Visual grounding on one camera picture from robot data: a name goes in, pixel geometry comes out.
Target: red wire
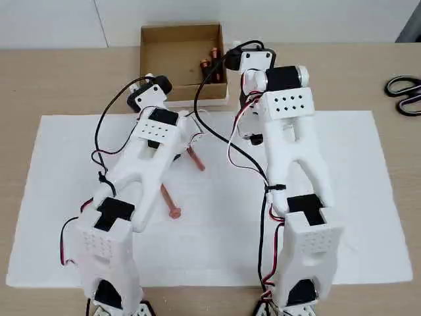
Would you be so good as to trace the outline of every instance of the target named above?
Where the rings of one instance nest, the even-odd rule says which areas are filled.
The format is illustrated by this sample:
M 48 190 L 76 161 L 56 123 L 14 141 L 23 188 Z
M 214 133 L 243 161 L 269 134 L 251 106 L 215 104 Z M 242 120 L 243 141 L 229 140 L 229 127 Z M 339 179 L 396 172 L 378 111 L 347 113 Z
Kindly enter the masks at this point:
M 249 106 L 250 104 L 252 104 L 253 102 L 257 102 L 257 101 L 259 100 L 260 96 L 258 96 L 258 97 L 256 97 L 256 98 L 254 98 L 254 99 L 250 100 L 249 102 L 247 102 L 247 103 L 245 104 L 245 106 L 244 106 L 243 108 L 241 108 L 241 109 L 238 111 L 238 113 L 237 113 L 237 115 L 235 116 L 235 119 L 234 119 L 234 125 L 232 126 L 232 132 L 231 132 L 230 137 L 231 137 L 231 136 L 232 136 L 232 134 L 235 132 L 235 125 L 237 124 L 237 120 L 241 117 L 242 112 L 246 111 L 246 110 L 248 109 L 248 106 Z M 231 163 L 231 164 L 233 164 L 233 165 L 234 165 L 234 166 L 236 166 L 237 168 L 242 168 L 242 169 L 249 169 L 249 170 L 253 170 L 253 171 L 256 171 L 257 173 L 259 173 L 259 174 L 260 174 L 260 172 L 259 172 L 257 169 L 254 169 L 254 168 L 252 168 L 252 167 L 245 167 L 245 166 L 240 166 L 240 165 L 235 164 L 235 163 L 232 161 L 232 158 L 231 158 L 231 151 L 230 151 L 230 149 L 231 149 L 231 148 L 229 148 L 229 149 L 228 149 L 228 159 L 230 160 L 230 163 Z
M 269 207 L 269 216 L 270 216 L 270 218 L 271 219 L 273 219 L 274 221 L 277 221 L 277 222 L 285 222 L 285 219 L 283 218 L 283 217 L 279 217 L 279 216 L 276 216 L 275 214 L 273 214 L 273 204 L 270 204 L 270 207 Z
M 84 208 L 87 207 L 90 203 L 92 203 L 92 201 L 93 201 L 93 197 L 91 197 L 89 200 L 87 200 L 85 203 L 83 203 L 80 206 L 80 212 L 83 213 Z
M 273 265 L 272 265 L 272 271 L 262 279 L 262 282 L 265 283 L 265 284 L 266 284 L 267 280 L 272 278 L 273 275 L 276 272 L 276 266 L 278 265 L 278 231 L 279 231 L 279 228 L 281 226 L 284 226 L 284 225 L 285 225 L 284 222 L 279 223 L 276 227 L 276 230 L 275 230 L 275 235 L 274 235 L 274 262 L 273 262 Z
M 90 203 L 92 203 L 93 201 L 93 197 L 91 197 L 89 200 L 87 200 L 86 202 L 84 202 L 81 206 L 80 206 L 80 212 L 82 213 L 85 209 L 86 206 L 88 206 Z M 74 221 L 75 219 L 78 219 L 79 217 L 72 217 L 71 219 L 68 219 L 65 224 L 62 226 L 61 228 L 61 233 L 60 233 L 60 263 L 63 266 L 68 265 L 69 263 L 73 263 L 75 264 L 75 262 L 73 261 L 73 259 L 67 259 L 64 260 L 64 240 L 63 240 L 63 234 L 64 234 L 64 229 L 66 228 L 67 224 L 70 223 L 71 221 Z

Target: scissors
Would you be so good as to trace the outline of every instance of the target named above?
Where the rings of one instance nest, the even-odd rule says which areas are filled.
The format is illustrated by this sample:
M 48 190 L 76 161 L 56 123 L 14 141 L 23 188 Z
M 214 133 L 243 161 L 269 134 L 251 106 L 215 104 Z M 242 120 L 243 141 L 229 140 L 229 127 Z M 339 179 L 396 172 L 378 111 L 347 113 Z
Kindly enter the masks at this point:
M 392 90 L 391 87 L 397 82 L 406 82 L 411 86 L 400 89 Z M 396 110 L 402 115 L 407 117 L 417 117 L 421 115 L 421 109 L 417 111 L 409 111 L 405 109 L 408 104 L 416 103 L 421 101 L 421 79 L 413 76 L 397 76 L 387 82 L 384 87 L 384 92 L 389 97 L 400 97 L 406 95 L 407 97 L 396 103 Z

